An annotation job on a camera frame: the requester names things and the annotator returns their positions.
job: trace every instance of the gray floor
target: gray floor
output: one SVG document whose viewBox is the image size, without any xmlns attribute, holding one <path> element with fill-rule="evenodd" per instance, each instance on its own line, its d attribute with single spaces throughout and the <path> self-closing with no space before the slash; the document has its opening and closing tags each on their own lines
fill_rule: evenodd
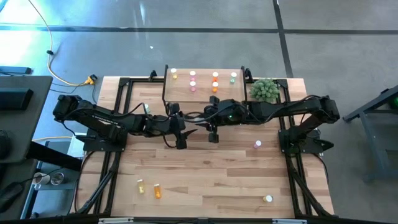
<svg viewBox="0 0 398 224">
<path fill-rule="evenodd" d="M 192 27 L 275 29 L 271 0 L 217 1 L 51 1 L 36 0 L 51 25 L 103 27 Z M 398 29 L 398 1 L 279 0 L 285 29 Z M 10 0 L 0 22 L 42 24 L 24 1 Z M 149 75 L 164 64 L 185 68 L 249 67 L 256 77 L 286 77 L 278 34 L 54 32 L 53 69 L 71 82 L 92 73 Z M 361 106 L 385 88 L 397 85 L 396 35 L 286 35 L 293 74 L 307 92 L 330 95 L 341 115 Z M 46 32 L 0 31 L 0 62 L 32 67 L 49 75 Z M 71 88 L 53 86 L 69 91 Z M 91 100 L 91 86 L 77 95 Z M 50 92 L 35 138 L 70 135 L 52 121 L 58 93 Z M 85 128 L 68 123 L 75 131 Z M 373 168 L 358 120 L 321 126 L 335 143 L 325 153 L 335 213 L 345 218 L 397 222 L 398 181 L 365 184 Z"/>
</svg>

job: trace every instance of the desk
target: desk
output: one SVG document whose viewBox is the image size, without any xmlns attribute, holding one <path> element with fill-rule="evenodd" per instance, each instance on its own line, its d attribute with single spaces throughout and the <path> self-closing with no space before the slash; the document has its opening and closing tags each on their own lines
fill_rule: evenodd
<svg viewBox="0 0 398 224">
<path fill-rule="evenodd" d="M 287 81 L 291 100 L 307 95 L 303 79 Z M 104 77 L 100 106 L 114 108 L 118 83 L 119 77 Z M 135 83 L 130 109 L 145 102 L 152 114 L 164 114 L 162 89 L 162 83 Z M 204 105 L 180 104 L 184 113 L 203 111 Z M 136 113 L 143 113 L 142 108 Z M 298 124 L 300 119 L 296 116 L 295 122 Z M 187 124 L 187 130 L 193 128 L 193 124 Z M 184 150 L 169 149 L 162 138 L 129 136 L 121 156 L 111 216 L 293 218 L 286 163 L 277 137 L 279 129 L 278 119 L 260 126 L 219 127 L 220 143 L 213 144 L 208 142 L 208 132 L 199 128 L 189 136 Z M 168 137 L 169 143 L 174 144 L 172 136 Z M 256 140 L 262 141 L 259 149 L 253 149 Z M 103 157 L 103 152 L 96 152 L 86 162 L 78 207 L 98 185 Z M 303 164 L 309 189 L 333 213 L 322 163 L 313 155 L 303 154 Z M 144 179 L 144 195 L 138 193 L 138 179 Z M 154 184 L 162 187 L 161 199 L 154 197 Z M 108 191 L 104 192 L 102 209 L 108 196 Z M 272 195 L 274 201 L 263 202 L 265 195 Z M 298 196 L 304 211 L 299 190 Z"/>
</svg>

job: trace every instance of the green object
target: green object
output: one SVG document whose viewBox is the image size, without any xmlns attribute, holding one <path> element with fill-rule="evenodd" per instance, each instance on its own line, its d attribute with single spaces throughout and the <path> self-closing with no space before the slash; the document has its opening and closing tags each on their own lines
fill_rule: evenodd
<svg viewBox="0 0 398 224">
<path fill-rule="evenodd" d="M 273 103 L 279 95 L 278 86 L 270 78 L 262 78 L 253 83 L 250 95 L 258 101 Z"/>
</svg>

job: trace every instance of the white cap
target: white cap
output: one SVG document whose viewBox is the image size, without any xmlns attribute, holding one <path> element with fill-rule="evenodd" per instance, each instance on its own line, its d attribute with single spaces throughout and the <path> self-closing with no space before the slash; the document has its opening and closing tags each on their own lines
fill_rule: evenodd
<svg viewBox="0 0 398 224">
<path fill-rule="evenodd" d="M 272 202 L 274 198 L 271 195 L 267 195 L 264 197 L 266 202 Z"/>
</svg>

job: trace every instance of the small vial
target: small vial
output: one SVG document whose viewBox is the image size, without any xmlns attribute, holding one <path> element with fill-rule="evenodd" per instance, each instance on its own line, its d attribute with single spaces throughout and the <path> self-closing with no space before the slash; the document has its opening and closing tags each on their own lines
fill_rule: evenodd
<svg viewBox="0 0 398 224">
<path fill-rule="evenodd" d="M 235 78 L 236 78 L 236 76 L 238 76 L 237 74 L 236 74 L 236 72 L 233 72 L 233 73 L 231 73 L 231 83 L 235 83 Z"/>
<path fill-rule="evenodd" d="M 175 69 L 175 68 L 172 68 L 170 71 L 172 72 L 173 79 L 177 79 L 177 74 L 176 74 L 176 72 L 177 72 L 177 69 Z"/>
<path fill-rule="evenodd" d="M 160 192 L 160 184 L 155 184 L 155 198 L 160 199 L 162 197 L 162 193 Z"/>
<path fill-rule="evenodd" d="M 218 82 L 213 82 L 213 93 L 216 93 L 218 90 Z"/>
<path fill-rule="evenodd" d="M 145 104 L 145 110 L 147 111 L 147 113 L 150 113 L 150 109 L 149 109 L 149 105 Z"/>
<path fill-rule="evenodd" d="M 257 148 L 260 147 L 260 146 L 261 146 L 261 141 L 260 141 L 260 140 L 257 140 L 257 141 L 254 143 L 254 148 L 257 149 Z"/>
<path fill-rule="evenodd" d="M 267 195 L 267 196 L 263 197 L 262 200 L 265 202 L 272 202 L 274 200 L 274 198 L 271 195 Z"/>
<path fill-rule="evenodd" d="M 140 194 L 145 193 L 145 189 L 144 189 L 144 181 L 142 179 L 137 180 L 137 184 L 138 184 L 138 190 Z"/>
</svg>

